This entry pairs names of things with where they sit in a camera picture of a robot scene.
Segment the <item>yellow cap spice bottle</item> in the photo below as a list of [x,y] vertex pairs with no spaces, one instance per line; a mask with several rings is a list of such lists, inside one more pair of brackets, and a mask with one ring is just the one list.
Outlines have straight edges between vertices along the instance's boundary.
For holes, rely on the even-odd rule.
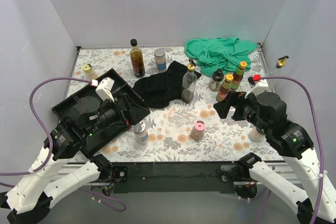
[[82,66],[82,69],[86,75],[86,78],[88,80],[97,80],[99,78],[98,74],[95,72],[95,70],[93,69],[92,65],[89,63],[86,63]]

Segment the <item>silver lid spice jar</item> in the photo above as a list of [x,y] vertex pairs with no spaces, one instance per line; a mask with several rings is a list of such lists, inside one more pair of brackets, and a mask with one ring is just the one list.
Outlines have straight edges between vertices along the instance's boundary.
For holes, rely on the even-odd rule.
[[141,145],[147,144],[149,135],[148,135],[148,131],[146,128],[146,123],[144,121],[141,121],[136,125],[133,125],[132,132],[138,144],[141,144]]

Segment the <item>pink cap spice bottle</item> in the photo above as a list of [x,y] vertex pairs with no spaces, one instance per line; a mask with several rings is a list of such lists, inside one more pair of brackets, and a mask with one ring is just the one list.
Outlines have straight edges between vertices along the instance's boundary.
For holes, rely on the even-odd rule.
[[204,136],[204,132],[205,132],[205,123],[201,120],[198,120],[194,123],[194,126],[190,132],[190,136],[192,139],[200,141]]

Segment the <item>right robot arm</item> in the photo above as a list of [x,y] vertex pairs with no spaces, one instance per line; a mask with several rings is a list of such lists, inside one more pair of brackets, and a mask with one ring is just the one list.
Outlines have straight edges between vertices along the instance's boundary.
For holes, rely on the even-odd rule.
[[237,162],[242,180],[262,183],[292,209],[300,223],[335,223],[335,188],[326,173],[320,173],[322,161],[307,131],[287,118],[287,105],[279,95],[231,91],[213,107],[221,119],[234,107],[233,120],[246,120],[262,132],[266,142],[292,168],[302,187],[277,174],[254,153]]

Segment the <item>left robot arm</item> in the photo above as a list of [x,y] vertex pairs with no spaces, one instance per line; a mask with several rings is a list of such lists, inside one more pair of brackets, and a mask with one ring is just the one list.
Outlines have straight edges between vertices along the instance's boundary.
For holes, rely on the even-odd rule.
[[86,152],[88,161],[82,167],[52,179],[79,151],[114,138],[149,113],[142,100],[133,101],[126,93],[114,100],[88,96],[75,102],[66,119],[48,133],[29,172],[11,190],[1,193],[1,208],[10,210],[9,223],[39,223],[71,192],[95,180],[110,180],[112,164],[94,151]]

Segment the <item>blue label spice jar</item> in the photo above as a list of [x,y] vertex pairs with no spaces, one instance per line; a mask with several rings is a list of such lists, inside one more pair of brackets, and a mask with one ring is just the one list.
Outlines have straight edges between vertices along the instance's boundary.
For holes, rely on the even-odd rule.
[[166,71],[165,49],[164,48],[155,49],[154,58],[157,72],[158,73],[165,72]]

